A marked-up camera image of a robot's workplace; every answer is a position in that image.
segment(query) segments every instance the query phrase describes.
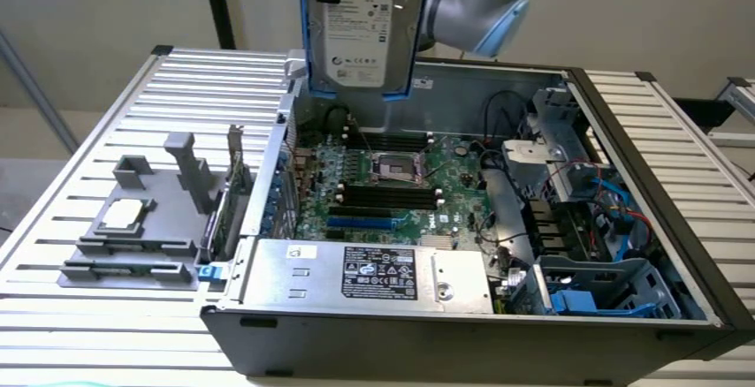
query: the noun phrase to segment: motherboard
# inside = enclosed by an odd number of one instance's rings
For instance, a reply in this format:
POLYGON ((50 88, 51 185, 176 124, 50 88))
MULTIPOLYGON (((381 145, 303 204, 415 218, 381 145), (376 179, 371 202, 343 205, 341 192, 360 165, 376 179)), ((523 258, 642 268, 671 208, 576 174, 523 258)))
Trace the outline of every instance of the motherboard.
POLYGON ((475 141, 361 140, 331 138, 297 150, 297 239, 492 253, 478 235, 490 204, 475 141))

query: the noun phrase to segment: white wall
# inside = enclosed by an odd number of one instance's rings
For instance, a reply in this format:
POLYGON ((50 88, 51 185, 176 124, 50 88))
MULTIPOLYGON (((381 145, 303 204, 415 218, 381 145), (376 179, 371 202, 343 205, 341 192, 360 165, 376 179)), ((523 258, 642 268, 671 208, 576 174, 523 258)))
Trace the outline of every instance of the white wall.
MULTIPOLYGON (((240 47, 300 46, 297 0, 229 6, 240 47)), ((755 75, 753 8, 753 0, 532 0, 502 60, 651 71, 673 94, 713 97, 727 76, 755 75)), ((217 46, 206 0, 0 0, 0 26, 66 109, 103 110, 154 44, 217 46)), ((23 101, 0 69, 0 105, 23 101)))

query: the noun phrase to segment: black pole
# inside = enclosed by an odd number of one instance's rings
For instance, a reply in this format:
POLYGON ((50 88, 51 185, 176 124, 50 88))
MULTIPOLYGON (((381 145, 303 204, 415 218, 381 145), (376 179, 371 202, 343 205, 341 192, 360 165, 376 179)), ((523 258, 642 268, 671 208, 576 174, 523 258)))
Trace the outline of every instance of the black pole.
POLYGON ((228 13, 226 0, 210 0, 210 9, 213 10, 217 41, 221 44, 221 49, 237 49, 234 28, 232 27, 232 17, 228 13))

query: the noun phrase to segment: warning sticker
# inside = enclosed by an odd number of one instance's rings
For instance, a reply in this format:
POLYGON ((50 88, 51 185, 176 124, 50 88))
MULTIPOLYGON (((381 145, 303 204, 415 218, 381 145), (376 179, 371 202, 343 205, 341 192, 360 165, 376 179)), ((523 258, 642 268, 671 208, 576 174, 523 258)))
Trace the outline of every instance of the warning sticker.
POLYGON ((415 250, 347 247, 341 292, 351 299, 417 300, 415 250))
POLYGON ((393 0, 327 4, 328 76, 345 87, 383 87, 393 0))

